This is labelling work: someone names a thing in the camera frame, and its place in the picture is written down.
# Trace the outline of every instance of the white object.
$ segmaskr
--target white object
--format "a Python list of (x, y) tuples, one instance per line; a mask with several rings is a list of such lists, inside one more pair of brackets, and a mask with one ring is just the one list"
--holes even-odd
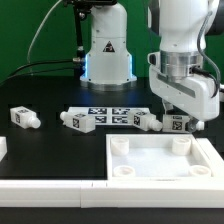
[(6, 153), (7, 153), (6, 138), (0, 137), (0, 162), (4, 158)]
[(92, 8), (92, 48), (86, 56), (81, 84), (98, 90), (116, 90), (137, 80), (126, 48), (127, 13), (119, 3)]
[(129, 152), (129, 139), (126, 137), (111, 138), (111, 150), (116, 156), (125, 156)]
[(150, 88), (162, 99), (203, 122), (219, 115), (219, 94), (212, 98), (213, 80), (194, 75), (172, 85), (165, 81), (163, 75), (160, 76), (157, 66), (151, 65), (149, 73)]
[[(189, 116), (184, 115), (163, 115), (163, 132), (173, 133), (189, 133), (187, 124), (190, 121)], [(205, 123), (199, 121), (196, 124), (196, 130), (202, 131), (205, 128)]]
[(186, 156), (190, 154), (191, 139), (187, 137), (173, 138), (172, 152), (175, 155)]
[(160, 131), (162, 129), (162, 123), (156, 120), (156, 115), (145, 113), (139, 109), (128, 112), (128, 122), (144, 131), (150, 129)]
[[(110, 151), (110, 138), (115, 136), (120, 135), (107, 135), (108, 180), (0, 180), (0, 206), (224, 208), (224, 162), (207, 139), (183, 135), (192, 139), (192, 156), (198, 165), (211, 169), (212, 177), (150, 177), (148, 170), (148, 176), (139, 177), (139, 168), (150, 164), (146, 158), (144, 163), (139, 161), (144, 158), (142, 150), (145, 148), (147, 152), (155, 148), (160, 151), (160, 147), (169, 149), (172, 147), (172, 139), (180, 135), (124, 135), (130, 140), (130, 148), (140, 150), (141, 153), (136, 158), (138, 166), (131, 165), (135, 168), (136, 177), (122, 178), (112, 175), (114, 157)], [(166, 160), (157, 157), (154, 164), (158, 162), (168, 164)]]
[(64, 125), (75, 130), (88, 133), (95, 130), (95, 117), (86, 113), (62, 112), (60, 115)]
[[(128, 111), (137, 108), (127, 107), (69, 107), (70, 113), (87, 113), (95, 117), (96, 125), (116, 125), (131, 126), (128, 123)], [(145, 113), (149, 113), (148, 108), (138, 108)]]
[[(197, 39), (206, 16), (212, 10), (209, 28), (214, 21), (217, 0), (160, 0), (160, 52), (149, 55), (152, 92), (200, 121), (219, 115), (219, 94), (214, 81), (191, 73), (191, 67), (203, 66)], [(200, 47), (206, 48), (205, 33)]]
[[(160, 0), (160, 50), (197, 52), (197, 37), (208, 13), (206, 0)], [(201, 48), (205, 49), (205, 38)]]
[(123, 178), (135, 177), (135, 169), (131, 166), (117, 166), (113, 170), (113, 176)]
[(195, 165), (189, 168), (189, 175), (192, 177), (211, 177), (212, 172), (206, 166)]
[(11, 121), (22, 128), (39, 128), (40, 120), (37, 118), (36, 112), (25, 107), (16, 107), (10, 109)]

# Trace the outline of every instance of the white platform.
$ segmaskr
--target white platform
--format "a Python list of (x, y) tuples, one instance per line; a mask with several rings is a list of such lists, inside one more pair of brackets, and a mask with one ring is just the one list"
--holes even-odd
[[(108, 180), (1, 180), (0, 206), (224, 208), (224, 162), (207, 139), (187, 135), (193, 142), (192, 153), (181, 158), (169, 152), (176, 135), (125, 135), (131, 150), (126, 159), (117, 159), (110, 152), (113, 136), (107, 135)], [(135, 166), (136, 177), (113, 177), (113, 167), (120, 164)], [(188, 177), (186, 169), (192, 164), (209, 167), (212, 177)]]

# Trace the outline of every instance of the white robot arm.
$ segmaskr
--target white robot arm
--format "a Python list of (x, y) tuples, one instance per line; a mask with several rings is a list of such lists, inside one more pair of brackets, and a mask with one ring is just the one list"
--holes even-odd
[(202, 70), (202, 54), (205, 33), (223, 31), (217, 21), (224, 2), (152, 0), (149, 9), (149, 26), (161, 36), (160, 52), (148, 56), (152, 91), (196, 120), (216, 118), (220, 76), (216, 82)]
[[(64, 0), (75, 13), (77, 56), (85, 61), (81, 85), (99, 91), (116, 91), (136, 84), (132, 55), (126, 48), (127, 12), (117, 0)], [(81, 24), (91, 14), (91, 50), (83, 50)]]

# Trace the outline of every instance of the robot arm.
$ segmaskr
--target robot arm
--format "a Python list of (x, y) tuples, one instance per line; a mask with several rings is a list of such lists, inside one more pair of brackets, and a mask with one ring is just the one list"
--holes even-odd
[(149, 6), (149, 26), (161, 36), (160, 52), (148, 57), (151, 89), (196, 120), (211, 120), (219, 114), (219, 94), (214, 95), (217, 83), (202, 70), (197, 43), (205, 18), (212, 12), (199, 42), (204, 51), (205, 32), (218, 27), (223, 5), (222, 0), (152, 0)]

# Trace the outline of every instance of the plastic piece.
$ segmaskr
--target plastic piece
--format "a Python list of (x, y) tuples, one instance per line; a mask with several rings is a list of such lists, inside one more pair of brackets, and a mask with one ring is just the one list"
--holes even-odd
[(126, 137), (111, 138), (111, 151), (116, 156), (125, 156), (129, 152), (129, 139)]
[(60, 118), (64, 125), (80, 132), (88, 133), (96, 129), (95, 117), (86, 113), (62, 112)]
[(32, 110), (25, 107), (16, 107), (10, 109), (11, 121), (20, 127), (26, 128), (39, 128), (41, 125), (40, 120), (37, 118), (37, 114)]
[(0, 162), (7, 153), (6, 138), (0, 137)]
[(117, 166), (113, 170), (113, 176), (114, 177), (135, 177), (135, 169), (131, 166)]
[(198, 121), (198, 123), (196, 124), (196, 129), (197, 129), (197, 131), (203, 131), (203, 130), (205, 130), (205, 122)]
[(211, 177), (212, 172), (206, 166), (195, 165), (189, 168), (189, 175), (192, 177)]
[(144, 131), (150, 129), (160, 131), (163, 127), (162, 123), (156, 120), (156, 115), (145, 113), (139, 109), (130, 110), (128, 112), (128, 122)]
[[(189, 133), (187, 130), (187, 124), (189, 121), (189, 116), (163, 115), (163, 132)], [(202, 131), (204, 128), (205, 123), (203, 121), (199, 121), (196, 125), (196, 130)]]
[(176, 137), (173, 139), (172, 152), (179, 156), (190, 154), (191, 139), (187, 137)]

